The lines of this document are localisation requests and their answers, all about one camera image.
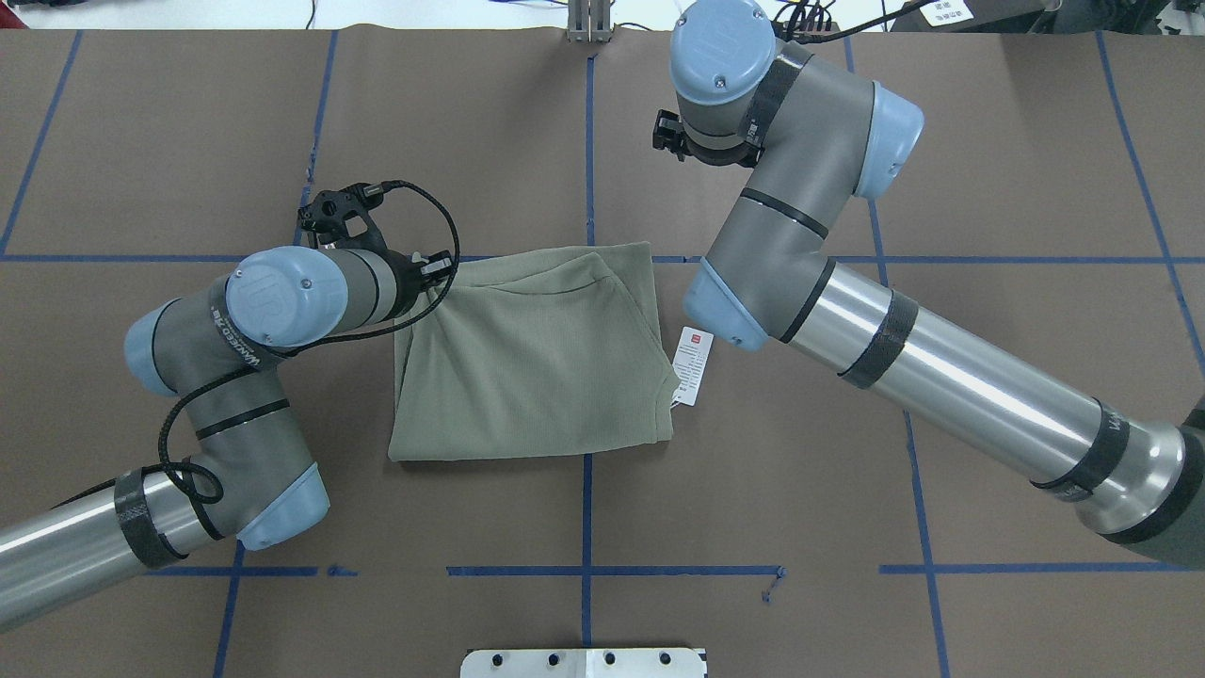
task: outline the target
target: white label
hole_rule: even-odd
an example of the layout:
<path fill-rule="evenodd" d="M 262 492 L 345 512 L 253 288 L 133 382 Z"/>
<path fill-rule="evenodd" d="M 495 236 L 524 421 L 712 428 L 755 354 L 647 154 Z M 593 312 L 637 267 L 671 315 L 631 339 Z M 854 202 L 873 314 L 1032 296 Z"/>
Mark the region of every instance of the white label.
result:
<path fill-rule="evenodd" d="M 710 331 L 693 326 L 682 328 L 678 350 L 674 354 L 674 372 L 681 382 L 674 393 L 675 403 L 694 406 L 694 400 L 699 396 L 699 385 L 703 384 L 703 370 L 707 367 L 711 338 Z"/>
<path fill-rule="evenodd" d="M 956 24 L 975 18 L 975 14 L 966 8 L 966 2 L 963 0 L 940 0 L 939 2 L 921 7 L 921 13 L 924 14 L 924 20 L 934 26 Z"/>

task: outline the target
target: blue tape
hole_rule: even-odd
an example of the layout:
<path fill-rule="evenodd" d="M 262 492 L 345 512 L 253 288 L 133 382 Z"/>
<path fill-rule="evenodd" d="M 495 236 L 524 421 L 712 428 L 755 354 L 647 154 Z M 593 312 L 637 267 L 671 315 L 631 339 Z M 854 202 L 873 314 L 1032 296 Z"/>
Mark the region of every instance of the blue tape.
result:
<path fill-rule="evenodd" d="M 594 244 L 594 58 L 586 59 L 586 243 Z"/>
<path fill-rule="evenodd" d="M 696 264 L 703 257 L 653 254 L 654 264 Z"/>
<path fill-rule="evenodd" d="M 313 190 L 313 170 L 318 165 L 318 142 L 322 141 L 322 123 L 327 118 L 327 94 L 330 93 L 330 73 L 335 70 L 335 48 L 339 45 L 339 31 L 330 31 L 330 43 L 327 46 L 327 69 L 322 75 L 322 93 L 318 94 L 318 112 L 313 117 L 313 145 L 310 146 L 310 165 L 305 170 L 305 184 L 301 185 L 301 200 L 298 207 L 310 201 Z M 294 229 L 293 243 L 301 243 L 301 229 Z"/>
<path fill-rule="evenodd" d="M 230 647 L 230 631 L 234 627 L 234 608 L 235 603 L 239 601 L 239 580 L 241 579 L 240 571 L 242 570 L 242 558 L 246 553 L 246 549 L 242 548 L 242 543 L 235 542 L 234 564 L 230 568 L 230 588 L 227 590 L 227 607 L 225 612 L 222 614 L 222 632 L 218 635 L 218 652 L 213 658 L 213 678 L 222 678 L 222 674 L 225 672 L 225 655 L 227 649 Z"/>
<path fill-rule="evenodd" d="M 189 567 L 175 566 L 145 572 L 143 577 L 317 577 L 317 567 Z"/>
<path fill-rule="evenodd" d="M 67 59 L 63 63 L 63 72 L 59 73 L 59 83 L 54 87 L 54 95 L 51 96 L 51 105 L 46 107 L 46 116 L 42 118 L 42 126 L 37 130 L 37 140 L 34 141 L 34 149 L 29 153 L 29 161 L 25 164 L 25 173 L 20 177 L 20 184 L 17 187 L 17 196 L 13 197 L 12 210 L 8 212 L 8 220 L 5 223 L 4 232 L 0 234 L 0 254 L 4 254 L 5 249 L 8 248 L 8 238 L 12 237 L 12 230 L 17 226 L 17 216 L 20 213 L 20 205 L 25 201 L 25 190 L 29 189 L 29 182 L 34 177 L 34 167 L 37 165 L 37 158 L 42 154 L 42 145 L 46 143 L 46 135 L 51 130 L 51 122 L 54 119 L 54 112 L 59 107 L 59 100 L 63 99 L 63 89 L 67 84 L 67 75 L 71 73 L 71 66 L 75 64 L 76 54 L 80 53 L 80 41 L 83 40 L 83 31 L 77 30 L 75 40 L 71 41 L 71 49 L 67 51 Z"/>
<path fill-rule="evenodd" d="M 504 565 L 447 567 L 448 577 L 581 577 L 578 565 Z"/>
<path fill-rule="evenodd" d="M 594 565 L 594 455 L 582 456 L 582 647 L 593 644 L 590 614 L 593 586 L 590 568 Z"/>
<path fill-rule="evenodd" d="M 4 254 L 0 261 L 27 263 L 212 263 L 241 261 L 246 254 Z"/>
<path fill-rule="evenodd" d="M 1165 562 L 976 562 L 881 565 L 880 574 L 1070 574 L 1080 572 L 1193 572 Z"/>
<path fill-rule="evenodd" d="M 950 678 L 950 658 L 946 655 L 946 630 L 941 623 L 941 601 L 937 597 L 937 577 L 933 572 L 933 547 L 929 543 L 929 519 L 924 511 L 924 489 L 921 487 L 921 464 L 916 458 L 916 436 L 912 432 L 912 415 L 904 412 L 907 430 L 907 456 L 912 464 L 912 501 L 916 506 L 916 523 L 921 532 L 921 556 L 924 559 L 924 579 L 929 590 L 929 612 L 933 615 L 933 636 L 937 644 L 937 666 L 942 678 Z"/>
<path fill-rule="evenodd" d="M 504 565 L 446 568 L 448 577 L 766 577 L 778 565 Z"/>
<path fill-rule="evenodd" d="M 887 254 L 883 253 L 883 231 L 878 228 L 878 205 L 866 200 L 870 207 L 870 235 L 875 240 L 875 263 L 878 265 L 878 283 L 887 287 Z"/>
<path fill-rule="evenodd" d="M 1197 334 L 1197 323 L 1193 322 L 1193 313 L 1188 309 L 1185 300 L 1185 289 L 1180 283 L 1180 275 L 1171 260 L 1171 249 L 1168 247 L 1168 238 L 1163 232 L 1163 224 L 1159 214 L 1154 210 L 1154 200 L 1151 197 L 1151 189 L 1146 183 L 1146 173 L 1142 172 L 1142 163 L 1138 159 L 1138 151 L 1134 148 L 1134 140 L 1130 138 L 1129 125 L 1125 124 L 1125 114 L 1122 112 L 1122 102 L 1117 96 L 1117 86 L 1113 82 L 1113 70 L 1109 65 L 1109 49 L 1105 47 L 1105 35 L 1097 31 L 1097 49 L 1100 52 L 1100 65 L 1105 71 L 1105 84 L 1109 86 L 1109 98 L 1113 102 L 1113 113 L 1117 116 L 1117 125 L 1122 130 L 1122 140 L 1125 141 L 1125 152 L 1129 153 L 1130 164 L 1134 166 L 1134 176 L 1138 178 L 1138 187 L 1142 191 L 1142 200 L 1146 202 L 1146 212 L 1151 217 L 1151 225 L 1154 228 L 1154 237 L 1159 241 L 1159 250 L 1163 252 L 1164 263 L 1168 266 L 1168 276 L 1171 278 L 1171 287 L 1176 293 L 1176 302 L 1180 303 L 1180 313 L 1188 326 L 1188 337 L 1193 343 L 1193 352 L 1197 354 L 1197 367 L 1205 377 L 1205 352 L 1201 350 L 1200 336 Z"/>

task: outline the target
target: aluminum tube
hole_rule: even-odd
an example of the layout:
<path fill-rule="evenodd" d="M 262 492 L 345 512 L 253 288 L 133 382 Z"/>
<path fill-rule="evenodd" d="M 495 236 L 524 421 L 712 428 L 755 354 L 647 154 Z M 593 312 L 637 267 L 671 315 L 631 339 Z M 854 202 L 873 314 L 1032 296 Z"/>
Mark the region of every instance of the aluminum tube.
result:
<path fill-rule="evenodd" d="M 161 473 L 143 488 L 155 529 L 176 552 L 211 543 Z M 112 488 L 58 507 L 0 533 L 0 632 L 146 571 L 122 533 Z"/>
<path fill-rule="evenodd" d="M 850 370 L 887 313 L 884 291 L 839 264 L 790 344 Z M 1100 428 L 1095 401 L 925 308 L 871 390 L 1038 483 L 1068 473 Z"/>

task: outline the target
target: clothing tag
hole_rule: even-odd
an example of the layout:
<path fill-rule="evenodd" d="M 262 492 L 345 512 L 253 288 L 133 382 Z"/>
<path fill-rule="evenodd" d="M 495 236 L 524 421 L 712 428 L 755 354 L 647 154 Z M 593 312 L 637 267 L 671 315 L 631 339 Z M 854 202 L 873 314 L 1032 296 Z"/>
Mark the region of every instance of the clothing tag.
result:
<path fill-rule="evenodd" d="M 682 328 L 678 350 L 674 354 L 674 372 L 681 382 L 674 393 L 675 403 L 694 406 L 694 400 L 699 396 L 699 385 L 703 384 L 703 370 L 707 367 L 711 338 L 710 331 L 693 326 Z"/>

